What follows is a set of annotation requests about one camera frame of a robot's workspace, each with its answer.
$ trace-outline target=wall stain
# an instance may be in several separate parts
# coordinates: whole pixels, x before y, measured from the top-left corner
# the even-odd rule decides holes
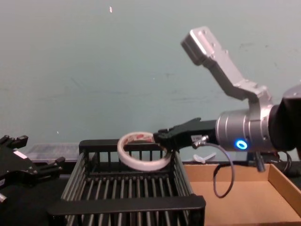
[[[127,95],[127,94],[129,94],[128,91],[115,91],[115,90],[113,90],[113,91],[106,91],[106,93],[108,93],[108,94],[116,94],[116,95]]]
[[[255,43],[253,43],[253,42],[241,43],[239,48],[247,48],[247,47],[250,47],[253,45],[255,45]]]
[[[165,73],[165,76],[169,79],[170,76],[174,76],[174,73]]]
[[[172,98],[170,99],[171,101],[196,101],[196,100],[201,100],[199,97],[181,97],[181,98]]]
[[[274,62],[274,66],[275,68],[279,69],[278,64],[276,62]]]
[[[71,77],[70,80],[75,84],[75,86],[76,86],[77,88],[82,88],[82,85],[79,84],[74,78]]]

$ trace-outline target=teal wall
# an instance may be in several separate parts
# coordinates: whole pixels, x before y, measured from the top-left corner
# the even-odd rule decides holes
[[[300,11],[299,0],[1,0],[0,133],[27,134],[30,148],[246,108],[181,48],[204,25],[277,103],[301,79]]]

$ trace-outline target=metal rod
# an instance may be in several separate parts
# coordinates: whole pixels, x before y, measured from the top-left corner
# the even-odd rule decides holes
[[[154,178],[151,179],[151,185],[152,185],[152,190],[153,190],[154,197],[157,197],[156,184],[155,184],[155,179]],[[155,215],[156,215],[156,223],[157,223],[157,225],[159,225],[159,212],[156,211]]]
[[[89,187],[89,191],[88,191],[86,200],[89,200],[89,198],[90,198],[90,195],[91,195],[91,191],[92,191],[93,185],[94,185],[94,180],[91,181],[91,184],[90,184],[90,187]],[[81,215],[81,220],[82,220],[82,221],[84,221],[84,217],[85,217],[85,215]]]
[[[188,192],[187,186],[186,186],[186,184],[184,182],[184,179],[181,176],[181,174],[179,172],[180,170],[178,169],[178,167],[176,165],[174,166],[174,171],[176,172],[176,175],[178,177],[178,181],[179,181],[179,183],[181,184],[181,186],[183,188],[184,195],[189,195],[189,192]]]
[[[111,171],[111,152],[108,152],[109,171]]]
[[[116,197],[116,187],[117,187],[117,179],[114,180],[114,184],[113,184],[113,192],[112,192],[112,199],[115,199]],[[113,221],[113,215],[111,217],[111,214],[109,215],[109,222],[108,222],[108,226],[111,226],[111,221]]]
[[[68,182],[66,184],[66,187],[65,187],[65,189],[63,191],[61,199],[65,199],[66,196],[67,196],[67,194],[68,194],[68,192],[70,192],[71,185],[74,183],[75,177],[78,175],[78,172],[80,171],[80,169],[82,169],[83,164],[84,164],[83,153],[81,153],[79,155],[79,159],[76,162],[76,164],[74,166],[74,169],[73,169],[73,171],[72,171],[72,173],[70,175],[70,178],[69,178],[69,180],[68,180]]]
[[[159,178],[159,184],[160,184],[161,195],[162,195],[162,197],[165,197],[162,178]],[[165,215],[165,219],[166,219],[166,225],[170,226],[170,219],[169,219],[168,212],[164,211],[164,215]]]
[[[80,194],[81,188],[83,188],[85,185],[85,168],[83,167],[81,174],[78,176],[77,180],[76,180],[76,186],[74,186],[73,189],[71,189],[70,193],[68,194],[66,200],[67,201],[73,201],[76,200],[76,198],[78,197],[78,195]],[[68,225],[72,225],[73,221],[74,221],[75,216],[74,215],[69,215],[67,217],[67,222]]]
[[[140,198],[141,194],[140,194],[140,179],[137,178],[137,198]],[[138,226],[142,225],[142,216],[141,216],[141,212],[138,212]]]
[[[74,182],[71,184],[70,191],[66,193],[65,200],[69,201],[74,198],[74,194],[79,188],[81,180],[85,177],[85,167],[82,166],[81,171],[75,176]]]
[[[118,171],[119,172],[121,171],[121,160],[120,159],[118,160]]]
[[[128,198],[132,198],[132,179],[130,178],[128,181]],[[132,226],[132,213],[129,214],[130,217],[130,226]]]
[[[121,189],[120,189],[120,198],[123,199],[123,192],[124,192],[124,179],[121,181]],[[122,213],[118,214],[118,223],[117,226],[121,226],[122,223]]]
[[[86,186],[86,183],[87,183],[86,180],[84,180],[83,186],[81,187],[81,189],[79,189],[80,192],[75,196],[75,200],[80,200],[80,199],[81,199],[81,197],[82,197],[82,195],[83,195],[83,192],[84,192],[84,188],[85,188],[85,186]],[[70,222],[70,224],[68,224],[68,225],[73,225],[74,218],[75,218],[75,215],[70,215],[70,216],[69,216],[69,218],[68,218],[68,223]]]
[[[149,190],[148,190],[148,186],[147,186],[147,179],[144,179],[144,193],[145,193],[145,197],[148,198],[149,197]],[[146,224],[147,226],[151,226],[151,213],[150,212],[146,212]]]
[[[159,174],[160,175],[168,175],[170,173],[169,170],[158,170],[158,171],[152,171],[152,172],[148,172],[147,174],[149,176],[152,176],[154,178],[158,178]],[[123,177],[125,175],[127,176],[144,176],[144,172],[140,172],[140,171],[123,171],[123,172],[102,172],[102,173],[90,173],[89,177]]]
[[[179,194],[179,196],[184,196],[184,193],[182,192],[182,189],[179,185],[179,182],[178,182],[178,177],[176,175],[176,173],[174,172],[174,182],[175,182],[175,187],[177,189],[177,192]],[[184,218],[185,218],[185,222],[186,224],[188,224],[188,211],[184,211]]]
[[[170,195],[170,197],[172,197],[173,196],[173,191],[172,191],[172,189],[171,189],[171,185],[170,185],[170,181],[169,181],[169,178],[166,178],[166,182],[167,182],[167,187],[168,187],[168,191],[169,191],[169,195]],[[173,224],[172,225],[175,225],[175,223],[177,224],[177,226],[181,226],[181,224],[180,224],[180,220],[179,220],[179,213],[180,212],[178,212],[178,211],[174,211],[174,213],[173,213]]]
[[[100,172],[100,153],[96,152],[98,172]]]
[[[66,196],[66,200],[73,200],[75,194],[80,190],[80,185],[82,184],[82,181],[85,179],[85,167],[82,168],[80,174],[75,179],[74,184],[71,186],[71,189],[69,193]]]
[[[96,195],[95,195],[95,200],[98,199],[98,195],[99,195],[99,191],[100,191],[101,184],[102,184],[102,180],[99,179],[98,185],[97,185],[97,190],[96,190]],[[94,219],[94,218],[96,219],[96,223],[95,223],[95,221],[94,221],[94,225],[98,224],[98,223],[97,223],[97,221],[98,221],[97,216],[95,216],[94,214],[92,214],[92,215],[90,216],[88,226],[92,226],[92,224],[93,224],[93,219]]]
[[[183,188],[182,184],[180,183],[179,178],[175,172],[174,172],[174,180],[177,183],[177,185],[179,186],[180,195],[185,196],[184,188]]]
[[[186,184],[186,186],[187,186],[187,188],[188,188],[189,193],[192,194],[192,193],[193,193],[193,190],[192,190],[190,181],[189,181],[189,179],[188,179],[186,170],[184,169],[183,163],[181,162],[180,159],[181,159],[181,158],[180,158],[179,153],[176,152],[176,153],[175,153],[175,160],[176,160],[176,163],[177,163],[177,165],[179,166],[181,175],[183,176],[183,179],[184,179],[184,181],[185,181],[185,184]]]
[[[180,165],[182,165],[182,163],[178,163],[178,164],[175,164],[175,165],[174,165],[175,171],[176,171],[178,177],[180,178],[180,181],[181,181],[181,183],[182,183],[183,188],[185,189],[186,194],[189,195],[189,194],[192,193],[192,192],[190,192],[190,190],[189,190],[191,187],[190,187],[190,188],[188,187],[188,186],[190,186],[190,183],[189,183],[189,182],[187,183],[187,182],[185,181],[184,175],[186,175],[186,174],[185,174],[185,172],[183,171],[184,168],[181,169],[181,168],[180,168]]]
[[[110,182],[110,179],[107,178],[107,181],[105,183],[105,189],[104,189],[103,199],[107,199],[109,182]],[[101,226],[102,224],[103,224],[103,214],[100,214],[98,226]]]

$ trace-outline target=white tape roll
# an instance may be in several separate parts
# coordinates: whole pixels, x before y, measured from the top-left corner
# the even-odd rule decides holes
[[[147,132],[133,132],[124,135],[117,144],[117,151],[120,160],[127,166],[140,171],[155,171],[165,167],[170,162],[171,154],[167,153],[166,149],[161,147],[166,155],[156,161],[142,161],[130,156],[125,150],[124,146],[135,140],[144,140],[154,143],[154,137],[152,133]]]

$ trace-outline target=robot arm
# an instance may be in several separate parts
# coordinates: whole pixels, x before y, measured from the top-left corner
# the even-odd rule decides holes
[[[154,134],[157,143],[179,150],[203,137],[227,151],[254,152],[255,156],[301,148],[301,85],[288,90],[280,105],[273,105],[267,87],[245,79],[207,27],[191,30],[182,46],[195,65],[211,72],[226,95],[247,98],[249,109],[223,112],[216,121],[197,118],[160,130]]]

